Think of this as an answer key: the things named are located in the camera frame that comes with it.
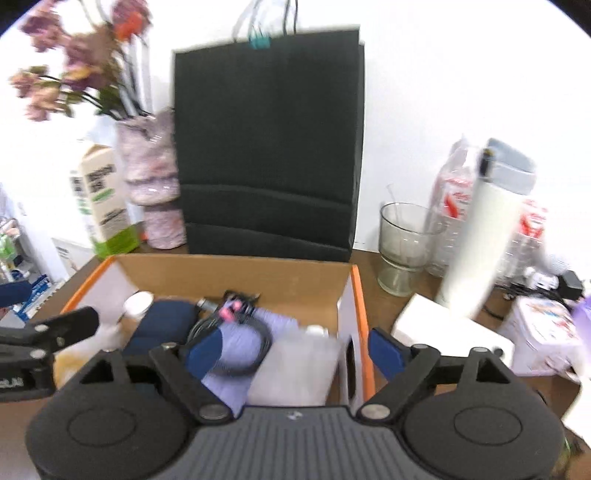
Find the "white thermos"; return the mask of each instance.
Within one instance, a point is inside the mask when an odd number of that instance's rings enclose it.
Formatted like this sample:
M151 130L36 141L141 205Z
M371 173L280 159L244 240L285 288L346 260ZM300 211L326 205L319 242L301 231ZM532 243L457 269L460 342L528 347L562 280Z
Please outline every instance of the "white thermos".
M535 184L535 165L509 145L491 138L480 158L458 249L436 302L451 314L473 319L488 298L499 260L515 233L525 196Z

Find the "black paper bag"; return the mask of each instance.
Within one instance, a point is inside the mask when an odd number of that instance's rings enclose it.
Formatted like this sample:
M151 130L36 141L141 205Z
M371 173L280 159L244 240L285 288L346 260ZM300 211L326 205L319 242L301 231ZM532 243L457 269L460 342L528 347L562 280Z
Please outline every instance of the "black paper bag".
M191 253L348 261L363 138L359 31L175 56Z

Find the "black clamp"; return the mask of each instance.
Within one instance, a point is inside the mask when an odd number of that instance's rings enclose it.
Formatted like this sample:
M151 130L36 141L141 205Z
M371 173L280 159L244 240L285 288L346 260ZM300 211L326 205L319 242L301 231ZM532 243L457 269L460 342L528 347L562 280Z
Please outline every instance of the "black clamp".
M24 328L0 327L0 403L52 395L53 353L96 333L99 315L84 307Z

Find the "vase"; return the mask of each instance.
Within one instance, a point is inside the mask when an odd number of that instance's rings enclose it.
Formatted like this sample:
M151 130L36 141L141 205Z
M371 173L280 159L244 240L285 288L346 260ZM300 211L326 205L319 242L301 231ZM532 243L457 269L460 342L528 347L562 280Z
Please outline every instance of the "vase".
M128 199L144 207L148 245L170 249L186 243L171 109L117 122L117 149L124 161Z

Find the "white packaging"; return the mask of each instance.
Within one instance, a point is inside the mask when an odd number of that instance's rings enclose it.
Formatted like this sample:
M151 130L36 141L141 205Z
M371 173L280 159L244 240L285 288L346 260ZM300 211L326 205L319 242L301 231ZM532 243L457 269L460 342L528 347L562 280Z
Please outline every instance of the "white packaging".
M249 405L325 405L341 353L340 341L323 332L294 330L267 353L248 390Z
M139 241L129 220L115 153L91 142L81 142L80 149L82 160L70 171L70 181L95 253L100 258L129 253Z
M61 238L52 238L53 244L56 246L57 254L61 258L61 263L66 268L68 278L86 265L95 253L92 247L80 245L69 240Z
M569 311L553 300L517 297L498 332L515 344L516 375L556 375L582 347Z
M513 362L510 340L470 319L452 316L449 309L417 293L396 319L391 335L406 346L425 343L447 356L468 356L474 347L483 346L502 351L506 366Z

